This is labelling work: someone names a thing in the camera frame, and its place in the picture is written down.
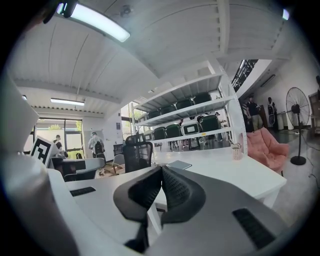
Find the standing fan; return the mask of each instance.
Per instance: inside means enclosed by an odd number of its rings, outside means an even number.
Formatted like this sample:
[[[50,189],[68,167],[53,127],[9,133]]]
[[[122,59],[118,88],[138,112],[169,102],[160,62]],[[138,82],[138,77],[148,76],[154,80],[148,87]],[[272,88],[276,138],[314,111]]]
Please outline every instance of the standing fan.
[[[294,116],[297,115],[299,129],[299,153],[298,156],[291,158],[290,162],[296,166],[302,166],[306,163],[306,159],[300,156],[301,149],[301,128],[307,125],[310,116],[310,108],[305,94],[296,87],[292,87],[286,95],[286,111],[292,112],[289,114],[291,124],[294,126]]]

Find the desk leg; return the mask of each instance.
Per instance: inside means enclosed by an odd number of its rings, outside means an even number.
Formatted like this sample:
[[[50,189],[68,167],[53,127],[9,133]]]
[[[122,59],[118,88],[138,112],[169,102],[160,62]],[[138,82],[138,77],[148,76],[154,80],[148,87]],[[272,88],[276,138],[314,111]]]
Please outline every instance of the desk leg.
[[[159,235],[161,233],[161,222],[155,203],[153,203],[148,210],[148,215],[152,225],[154,226],[155,232]]]
[[[263,200],[264,205],[268,206],[270,209],[274,206],[274,203],[277,199],[280,189],[268,194]]]

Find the desk surface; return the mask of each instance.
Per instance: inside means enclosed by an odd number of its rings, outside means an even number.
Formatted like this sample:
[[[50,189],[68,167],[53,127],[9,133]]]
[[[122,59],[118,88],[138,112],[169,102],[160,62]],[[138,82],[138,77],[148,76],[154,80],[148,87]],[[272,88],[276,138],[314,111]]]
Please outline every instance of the desk surface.
[[[241,160],[233,160],[230,147],[155,152],[152,155],[152,162],[157,164],[168,164],[176,160],[192,164],[186,171],[229,182],[256,199],[264,198],[287,182],[284,177],[249,156],[244,155]],[[155,201],[166,204],[166,196],[162,189]]]

